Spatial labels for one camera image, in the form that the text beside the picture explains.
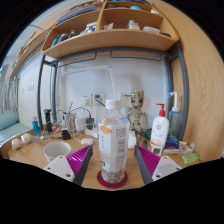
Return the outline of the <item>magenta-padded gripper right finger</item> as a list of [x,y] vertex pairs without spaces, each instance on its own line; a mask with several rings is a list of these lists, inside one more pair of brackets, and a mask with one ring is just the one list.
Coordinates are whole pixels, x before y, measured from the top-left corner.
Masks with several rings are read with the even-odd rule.
[[134,155],[145,185],[181,170],[169,156],[160,157],[138,145],[135,146]]

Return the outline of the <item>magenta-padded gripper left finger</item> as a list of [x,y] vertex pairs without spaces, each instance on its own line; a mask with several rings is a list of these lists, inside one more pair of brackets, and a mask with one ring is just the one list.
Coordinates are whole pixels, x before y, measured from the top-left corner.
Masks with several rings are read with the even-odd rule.
[[93,148],[89,145],[68,156],[56,157],[44,170],[81,186],[92,155]]

